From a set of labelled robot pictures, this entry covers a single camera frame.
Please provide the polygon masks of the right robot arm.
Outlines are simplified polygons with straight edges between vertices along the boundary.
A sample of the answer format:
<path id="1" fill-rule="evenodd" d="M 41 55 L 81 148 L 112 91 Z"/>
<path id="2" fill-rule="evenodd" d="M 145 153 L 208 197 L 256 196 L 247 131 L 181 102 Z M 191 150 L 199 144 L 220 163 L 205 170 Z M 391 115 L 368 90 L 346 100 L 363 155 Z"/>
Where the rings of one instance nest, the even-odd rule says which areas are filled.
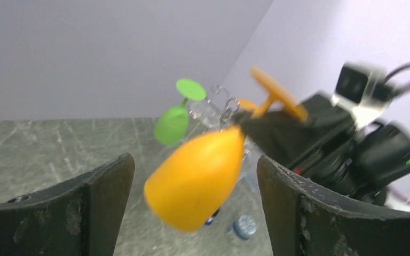
<path id="1" fill-rule="evenodd" d="M 391 187 L 410 174 L 410 135 L 394 122 L 357 130 L 350 113 L 318 92 L 303 101 L 309 120 L 301 123 L 285 110 L 253 118 L 233 115 L 243 132 L 268 157 L 343 196 L 410 212 L 410 197 Z"/>

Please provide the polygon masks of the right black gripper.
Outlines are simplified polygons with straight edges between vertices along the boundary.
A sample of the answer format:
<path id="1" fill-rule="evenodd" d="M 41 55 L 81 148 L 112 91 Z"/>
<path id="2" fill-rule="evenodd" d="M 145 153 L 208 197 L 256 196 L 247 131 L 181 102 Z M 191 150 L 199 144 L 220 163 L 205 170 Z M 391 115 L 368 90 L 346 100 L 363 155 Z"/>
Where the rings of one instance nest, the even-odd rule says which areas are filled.
<path id="1" fill-rule="evenodd" d="M 303 106 L 309 112 L 305 123 L 282 110 L 261 117 L 240 111 L 233 115 L 233 121 L 266 156 L 312 178 L 320 173 L 316 165 L 346 154 L 355 124 L 348 111 L 332 105 L 329 95 L 316 93 L 304 100 Z"/>

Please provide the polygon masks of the green plastic wine glass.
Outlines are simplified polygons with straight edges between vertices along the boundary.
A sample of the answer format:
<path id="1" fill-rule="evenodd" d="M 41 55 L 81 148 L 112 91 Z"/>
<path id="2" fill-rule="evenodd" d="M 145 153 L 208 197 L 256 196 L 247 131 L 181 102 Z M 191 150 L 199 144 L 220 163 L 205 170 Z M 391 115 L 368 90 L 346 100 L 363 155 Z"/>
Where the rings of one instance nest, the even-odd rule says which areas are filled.
<path id="1" fill-rule="evenodd" d="M 160 116 L 153 130 L 156 140 L 163 145 L 170 145 L 185 135 L 190 121 L 187 103 L 201 101 L 207 96 L 202 85 L 189 78 L 179 79 L 176 82 L 176 89 L 183 96 L 182 102 L 167 109 Z"/>

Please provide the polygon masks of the clear wine glass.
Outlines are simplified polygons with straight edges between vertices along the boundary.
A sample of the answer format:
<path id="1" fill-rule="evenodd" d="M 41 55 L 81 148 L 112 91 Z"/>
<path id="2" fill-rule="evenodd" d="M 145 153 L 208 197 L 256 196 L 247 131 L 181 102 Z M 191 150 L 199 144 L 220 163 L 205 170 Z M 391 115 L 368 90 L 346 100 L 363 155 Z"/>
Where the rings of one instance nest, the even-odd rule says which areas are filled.
<path id="1" fill-rule="evenodd" d="M 187 105 L 189 115 L 200 124 L 209 129 L 220 126 L 220 115 L 216 108 L 208 101 L 190 101 Z"/>

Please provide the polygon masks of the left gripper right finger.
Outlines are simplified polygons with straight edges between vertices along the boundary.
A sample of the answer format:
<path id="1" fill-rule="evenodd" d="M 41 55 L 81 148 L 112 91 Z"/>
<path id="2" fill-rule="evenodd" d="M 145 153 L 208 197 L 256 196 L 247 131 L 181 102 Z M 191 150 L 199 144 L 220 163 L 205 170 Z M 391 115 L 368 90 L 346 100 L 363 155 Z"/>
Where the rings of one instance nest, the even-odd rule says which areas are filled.
<path id="1" fill-rule="evenodd" d="M 342 196 L 266 156 L 257 178 L 274 255 L 410 255 L 410 212 Z"/>

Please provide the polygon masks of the orange plastic goblet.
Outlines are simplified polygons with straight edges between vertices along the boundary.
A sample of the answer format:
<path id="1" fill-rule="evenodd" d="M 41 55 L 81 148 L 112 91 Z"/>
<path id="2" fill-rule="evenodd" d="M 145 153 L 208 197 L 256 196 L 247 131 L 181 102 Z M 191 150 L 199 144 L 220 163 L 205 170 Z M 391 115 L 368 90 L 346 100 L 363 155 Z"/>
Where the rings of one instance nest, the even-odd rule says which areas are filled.
<path id="1" fill-rule="evenodd" d="M 255 66 L 250 74 L 268 93 L 266 100 L 222 131 L 185 142 L 145 181 L 147 206 L 171 228 L 197 231 L 229 198 L 242 169 L 245 124 L 260 119 L 275 102 L 283 103 L 293 119 L 308 119 L 307 110 L 274 77 Z"/>
<path id="2" fill-rule="evenodd" d="M 241 108 L 244 111 L 251 112 L 258 108 L 258 105 L 246 99 L 238 99 L 238 102 L 239 102 L 239 108 Z"/>

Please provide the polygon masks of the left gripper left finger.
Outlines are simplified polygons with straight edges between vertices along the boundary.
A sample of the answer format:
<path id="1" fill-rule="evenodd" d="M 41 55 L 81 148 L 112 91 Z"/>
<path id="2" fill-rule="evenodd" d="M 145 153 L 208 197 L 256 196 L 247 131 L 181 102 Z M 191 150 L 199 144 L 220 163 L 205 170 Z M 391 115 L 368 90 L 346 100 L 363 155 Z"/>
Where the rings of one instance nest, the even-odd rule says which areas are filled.
<path id="1" fill-rule="evenodd" d="M 125 153 L 0 203 L 0 255 L 112 255 L 134 172 L 134 159 Z"/>

